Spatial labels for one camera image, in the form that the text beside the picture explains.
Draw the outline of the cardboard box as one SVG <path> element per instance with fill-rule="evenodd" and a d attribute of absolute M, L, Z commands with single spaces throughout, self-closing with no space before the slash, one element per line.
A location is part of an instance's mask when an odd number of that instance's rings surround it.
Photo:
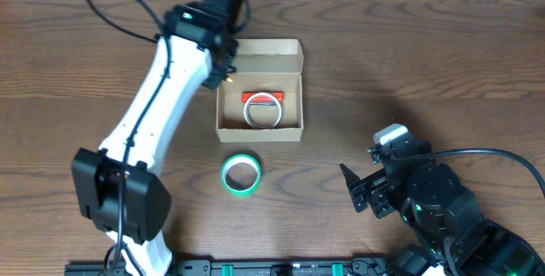
<path fill-rule="evenodd" d="M 240 39 L 230 75 L 216 93 L 215 130 L 221 142 L 298 142 L 304 130 L 302 71 L 297 39 Z M 244 119 L 243 92 L 283 92 L 283 117 L 273 129 L 254 129 Z"/>

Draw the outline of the white tape roll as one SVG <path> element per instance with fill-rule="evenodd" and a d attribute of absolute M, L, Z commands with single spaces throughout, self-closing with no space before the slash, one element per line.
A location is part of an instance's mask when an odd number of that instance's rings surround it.
<path fill-rule="evenodd" d="M 244 103 L 244 119 L 254 129 L 273 129 L 278 126 L 283 117 L 282 102 L 275 101 L 272 105 Z"/>

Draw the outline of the green tape roll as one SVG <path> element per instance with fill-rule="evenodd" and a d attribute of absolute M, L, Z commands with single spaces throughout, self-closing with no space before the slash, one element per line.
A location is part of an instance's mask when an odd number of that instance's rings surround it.
<path fill-rule="evenodd" d="M 221 167 L 223 187 L 238 198 L 251 196 L 261 183 L 261 165 L 248 154 L 235 154 Z"/>

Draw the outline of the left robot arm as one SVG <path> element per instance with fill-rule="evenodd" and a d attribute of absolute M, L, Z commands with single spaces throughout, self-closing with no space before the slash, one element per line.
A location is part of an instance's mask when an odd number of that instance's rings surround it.
<path fill-rule="evenodd" d="M 82 216 L 114 239 L 104 269 L 165 275 L 173 265 L 162 228 L 171 196 L 164 157 L 197 90 L 234 72 L 238 3 L 188 3 L 166 13 L 152 66 L 128 111 L 98 150 L 78 150 L 72 178 Z"/>

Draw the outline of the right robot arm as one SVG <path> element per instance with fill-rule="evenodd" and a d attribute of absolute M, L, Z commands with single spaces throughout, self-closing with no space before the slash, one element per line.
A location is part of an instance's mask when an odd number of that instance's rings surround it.
<path fill-rule="evenodd" d="M 541 174 L 526 159 L 492 148 L 461 148 L 433 152 L 429 141 L 410 135 L 369 148 L 381 170 L 361 178 L 340 166 L 354 209 L 372 209 L 382 219 L 393 212 L 415 233 L 420 246 L 407 248 L 387 265 L 390 275 L 422 275 L 441 267 L 446 275 L 542 275 L 544 261 L 516 233 L 485 218 L 476 195 L 437 158 L 462 154 L 493 154 L 526 167 L 540 186 Z"/>

